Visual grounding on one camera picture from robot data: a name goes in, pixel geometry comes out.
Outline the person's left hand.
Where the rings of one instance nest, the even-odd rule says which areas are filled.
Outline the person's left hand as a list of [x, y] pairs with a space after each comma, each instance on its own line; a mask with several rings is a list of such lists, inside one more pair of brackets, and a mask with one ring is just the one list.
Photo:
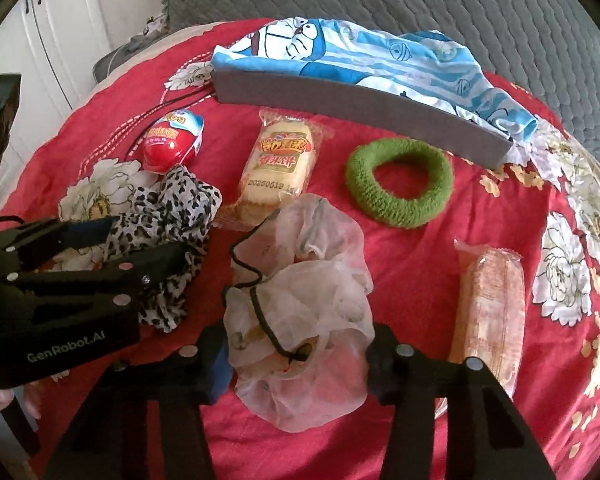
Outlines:
[[[41, 387], [40, 382], [30, 382], [23, 389], [23, 403], [26, 411], [34, 418], [41, 418]], [[0, 411], [9, 406], [9, 403], [15, 399], [15, 391], [12, 389], [0, 389]]]

